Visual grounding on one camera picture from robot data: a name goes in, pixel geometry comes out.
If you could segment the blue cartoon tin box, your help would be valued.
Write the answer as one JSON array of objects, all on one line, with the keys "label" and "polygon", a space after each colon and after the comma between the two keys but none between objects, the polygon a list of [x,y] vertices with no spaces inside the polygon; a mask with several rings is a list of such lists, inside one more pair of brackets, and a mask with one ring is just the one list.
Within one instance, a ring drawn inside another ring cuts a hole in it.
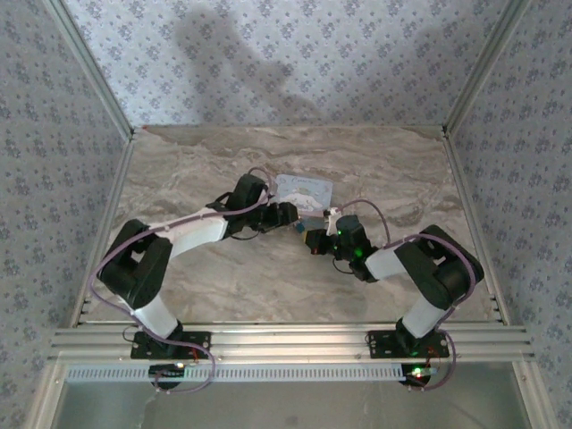
[{"label": "blue cartoon tin box", "polygon": [[331,206],[331,181],[279,174],[275,184],[277,201],[293,204],[301,218],[323,219],[324,212]]}]

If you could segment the aluminium frame leg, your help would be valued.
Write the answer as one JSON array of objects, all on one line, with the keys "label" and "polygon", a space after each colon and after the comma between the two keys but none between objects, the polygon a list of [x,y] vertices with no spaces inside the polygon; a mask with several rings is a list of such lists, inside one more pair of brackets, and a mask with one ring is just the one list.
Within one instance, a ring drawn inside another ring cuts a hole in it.
[{"label": "aluminium frame leg", "polygon": [[24,429],[50,429],[65,384],[68,366],[59,362],[48,364],[41,375]]},{"label": "aluminium frame leg", "polygon": [[552,429],[551,403],[538,365],[514,362],[513,370],[531,428]]}]

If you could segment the aluminium side rail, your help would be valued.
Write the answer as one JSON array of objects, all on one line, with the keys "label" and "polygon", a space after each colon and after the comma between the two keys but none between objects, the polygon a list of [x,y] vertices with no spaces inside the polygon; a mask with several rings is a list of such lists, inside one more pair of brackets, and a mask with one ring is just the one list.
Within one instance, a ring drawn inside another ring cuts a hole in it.
[{"label": "aluminium side rail", "polygon": [[123,184],[129,170],[130,160],[132,158],[136,138],[136,133],[133,133],[130,136],[130,139],[123,147],[119,163],[117,164],[112,186],[106,200],[105,210],[102,214],[101,222],[97,228],[97,235],[95,237],[94,246],[90,252],[86,265],[86,272],[81,281],[80,292],[71,313],[71,328],[77,328],[82,323],[84,307],[89,305],[91,299],[91,286],[89,285],[89,278],[90,275],[94,273],[97,264],[105,255],[107,249],[107,241],[112,229],[115,212],[121,198]]},{"label": "aluminium side rail", "polygon": [[510,320],[509,311],[502,294],[498,276],[494,270],[491,253],[484,240],[484,231],[481,223],[479,222],[475,203],[472,199],[471,193],[469,192],[467,177],[463,171],[458,152],[453,140],[446,130],[442,131],[442,137],[450,168],[465,210],[471,239],[475,245],[476,256],[484,269],[485,286],[496,302],[496,309],[494,310],[495,317],[504,325],[510,325],[512,322]]}]

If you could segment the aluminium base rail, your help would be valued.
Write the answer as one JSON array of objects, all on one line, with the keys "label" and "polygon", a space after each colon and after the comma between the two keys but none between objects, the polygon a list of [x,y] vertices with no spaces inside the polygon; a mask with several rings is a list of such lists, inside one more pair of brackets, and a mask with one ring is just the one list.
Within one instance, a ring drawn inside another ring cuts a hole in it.
[{"label": "aluminium base rail", "polygon": [[[389,330],[392,324],[186,324],[186,331],[211,333],[210,350],[221,363],[357,363],[369,357],[366,334]],[[526,328],[500,323],[450,323],[461,362],[532,360]],[[48,357],[77,362],[121,361],[130,357],[123,335],[127,324],[82,324],[55,332]]]}]

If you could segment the aluminium corner post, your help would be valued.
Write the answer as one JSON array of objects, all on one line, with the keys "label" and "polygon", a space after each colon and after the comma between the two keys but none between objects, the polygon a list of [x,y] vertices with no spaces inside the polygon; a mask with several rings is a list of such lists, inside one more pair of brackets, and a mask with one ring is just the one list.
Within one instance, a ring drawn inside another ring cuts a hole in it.
[{"label": "aluminium corner post", "polygon": [[95,56],[93,56],[88,44],[81,35],[80,29],[64,0],[41,1],[54,20],[55,26],[62,33],[63,39],[71,49],[115,127],[127,141],[131,141],[133,128],[123,113],[119,101],[108,85],[102,69],[97,64]]},{"label": "aluminium corner post", "polygon": [[468,74],[466,83],[460,90],[446,121],[442,125],[442,133],[445,138],[449,139],[453,136],[465,120],[490,76],[493,66],[499,60],[532,2],[533,0],[507,0]]}]

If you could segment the black controller board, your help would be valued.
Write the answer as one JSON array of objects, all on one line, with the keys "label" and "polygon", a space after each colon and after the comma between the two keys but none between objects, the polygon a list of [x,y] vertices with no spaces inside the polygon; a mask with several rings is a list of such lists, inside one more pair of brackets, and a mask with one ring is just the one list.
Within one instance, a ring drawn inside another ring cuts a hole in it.
[{"label": "black controller board", "polygon": [[185,366],[181,363],[152,365],[147,376],[159,391],[170,391],[181,384]]},{"label": "black controller board", "polygon": [[404,380],[401,383],[416,389],[423,389],[438,372],[435,367],[418,364],[403,364],[401,369],[404,375]]}]

